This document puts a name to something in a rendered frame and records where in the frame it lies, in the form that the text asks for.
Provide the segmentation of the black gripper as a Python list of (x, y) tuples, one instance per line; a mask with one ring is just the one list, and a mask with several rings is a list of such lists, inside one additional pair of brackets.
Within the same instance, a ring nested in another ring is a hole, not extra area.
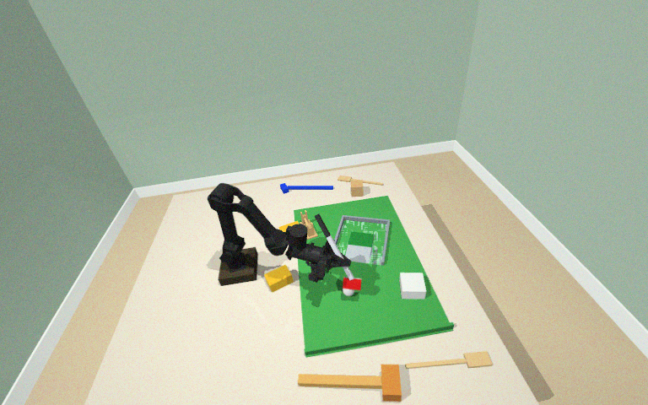
[(315, 275), (317, 278), (323, 279), (326, 268), (328, 272), (333, 267), (350, 267), (351, 261), (344, 254), (342, 256), (343, 259), (335, 255), (327, 240), (323, 247), (314, 246), (312, 242), (307, 244), (303, 260), (306, 261), (306, 264), (309, 264), (309, 262), (317, 264)]

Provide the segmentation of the blue toy putter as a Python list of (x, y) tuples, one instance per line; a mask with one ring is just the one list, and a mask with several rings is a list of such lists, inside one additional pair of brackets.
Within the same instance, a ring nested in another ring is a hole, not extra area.
[(280, 188), (284, 193), (289, 192), (289, 189), (302, 189), (302, 190), (333, 190), (333, 186), (286, 186), (286, 184), (280, 184)]

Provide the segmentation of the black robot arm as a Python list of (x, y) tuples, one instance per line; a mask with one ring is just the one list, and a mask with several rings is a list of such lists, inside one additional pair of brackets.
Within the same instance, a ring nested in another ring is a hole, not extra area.
[[(235, 196), (240, 201), (233, 203)], [(244, 238), (237, 233), (233, 212), (241, 213), (257, 230), (264, 239), (265, 247), (274, 256), (284, 254), (285, 256), (303, 260), (307, 246), (307, 228), (303, 224), (288, 226), (286, 232), (275, 229), (267, 220), (259, 208), (254, 204), (253, 199), (244, 195), (239, 188), (227, 183), (219, 183), (208, 195), (208, 203), (218, 213), (219, 222), (224, 235), (223, 254), (220, 256), (222, 262), (227, 262), (229, 272), (246, 268), (246, 257), (242, 250)]]

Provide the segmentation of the green flat mat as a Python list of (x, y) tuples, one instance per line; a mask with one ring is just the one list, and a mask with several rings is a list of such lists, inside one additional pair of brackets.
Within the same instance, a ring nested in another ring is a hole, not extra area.
[[(308, 278), (311, 267), (307, 266), (306, 261), (298, 259), (305, 349), (449, 322), (388, 196), (297, 209), (294, 210), (294, 221), (302, 222), (300, 212), (303, 215), (305, 210), (318, 235), (307, 240), (306, 244), (312, 242), (319, 247), (326, 244), (327, 238), (316, 221), (317, 214), (320, 214), (333, 239), (343, 215), (390, 219), (384, 266), (351, 262), (348, 268), (354, 278), (362, 280), (361, 290), (355, 289), (350, 296), (343, 292), (343, 279), (348, 277), (343, 267), (333, 267), (328, 272), (326, 268), (325, 277), (316, 283)], [(339, 251), (346, 255), (351, 232), (362, 233), (365, 230), (365, 233), (373, 234), (374, 224), (344, 220), (345, 227), (342, 227), (343, 232), (340, 232), (337, 243)], [(370, 231), (367, 231), (368, 227)], [(372, 257), (380, 258), (386, 231), (384, 224), (375, 224), (375, 228), (376, 247), (373, 252), (371, 249), (370, 255), (379, 254)], [(377, 242), (381, 242), (381, 248), (377, 249)], [(423, 273), (427, 291), (425, 300), (402, 299), (400, 273)]]

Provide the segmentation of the white cube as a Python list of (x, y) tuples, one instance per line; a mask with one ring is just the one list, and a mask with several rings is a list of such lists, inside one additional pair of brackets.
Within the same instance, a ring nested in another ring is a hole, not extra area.
[(423, 273), (400, 273), (402, 299), (425, 300), (426, 287)]

